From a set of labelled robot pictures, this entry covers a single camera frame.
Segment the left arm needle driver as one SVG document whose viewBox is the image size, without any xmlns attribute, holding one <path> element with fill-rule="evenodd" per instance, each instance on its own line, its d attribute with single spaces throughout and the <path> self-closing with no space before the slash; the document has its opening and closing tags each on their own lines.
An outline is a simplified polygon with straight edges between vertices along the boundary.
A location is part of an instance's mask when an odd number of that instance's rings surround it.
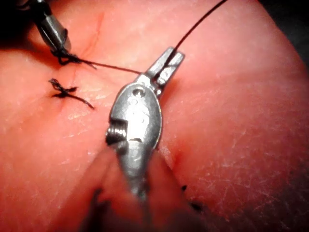
<svg viewBox="0 0 309 232">
<path fill-rule="evenodd" d="M 162 132 L 162 112 L 155 85 L 141 74 L 118 92 L 109 115 L 106 143 L 138 141 L 155 149 Z"/>
</svg>

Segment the right arm needle driver jaw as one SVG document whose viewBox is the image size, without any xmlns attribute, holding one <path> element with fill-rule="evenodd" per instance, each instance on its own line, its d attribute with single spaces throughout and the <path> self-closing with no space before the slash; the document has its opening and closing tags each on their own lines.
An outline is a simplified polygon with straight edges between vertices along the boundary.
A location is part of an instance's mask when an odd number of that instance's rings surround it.
<svg viewBox="0 0 309 232">
<path fill-rule="evenodd" d="M 68 30 L 54 15 L 47 16 L 44 20 L 45 41 L 52 51 L 71 50 Z"/>
<path fill-rule="evenodd" d="M 50 19 L 39 26 L 43 41 L 49 46 L 51 51 L 61 51 L 65 44 L 65 29 L 57 19 Z"/>
</svg>

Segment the right arm needle driver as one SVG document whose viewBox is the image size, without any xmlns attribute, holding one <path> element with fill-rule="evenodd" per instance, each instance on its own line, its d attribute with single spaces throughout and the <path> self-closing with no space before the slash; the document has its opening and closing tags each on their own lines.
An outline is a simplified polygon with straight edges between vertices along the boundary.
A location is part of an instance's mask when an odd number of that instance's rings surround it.
<svg viewBox="0 0 309 232">
<path fill-rule="evenodd" d="M 30 0 L 29 13 L 35 24 L 49 22 L 52 15 L 51 8 L 45 0 Z"/>
</svg>

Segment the left arm needle driver jaw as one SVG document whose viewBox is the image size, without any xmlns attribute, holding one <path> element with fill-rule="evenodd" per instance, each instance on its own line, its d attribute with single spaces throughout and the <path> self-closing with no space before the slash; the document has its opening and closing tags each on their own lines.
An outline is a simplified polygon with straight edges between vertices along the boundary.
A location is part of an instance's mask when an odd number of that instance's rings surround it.
<svg viewBox="0 0 309 232">
<path fill-rule="evenodd" d="M 145 74 L 150 77 L 154 78 L 159 72 L 163 69 L 167 59 L 172 54 L 174 48 L 168 47 L 160 56 L 159 58 L 147 69 Z"/>
<path fill-rule="evenodd" d="M 168 62 L 168 64 L 163 66 L 163 70 L 159 72 L 159 76 L 156 79 L 156 84 L 159 87 L 165 87 L 168 82 L 172 79 L 173 75 L 177 71 L 178 67 L 181 65 L 184 60 L 185 55 L 177 52 Z"/>
</svg>

